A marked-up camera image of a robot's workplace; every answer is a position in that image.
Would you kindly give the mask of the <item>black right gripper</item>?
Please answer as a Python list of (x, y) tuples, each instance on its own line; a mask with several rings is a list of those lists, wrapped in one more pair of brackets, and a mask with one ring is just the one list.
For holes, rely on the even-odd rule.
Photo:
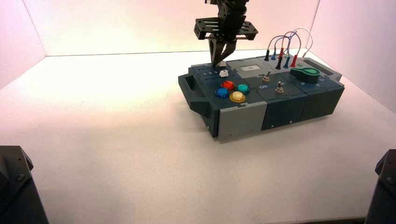
[(194, 34), (199, 40), (209, 39), (211, 62), (216, 66), (235, 51), (234, 40), (252, 41), (258, 30), (246, 20), (247, 0), (205, 0), (204, 3), (216, 5), (218, 14), (196, 19)]

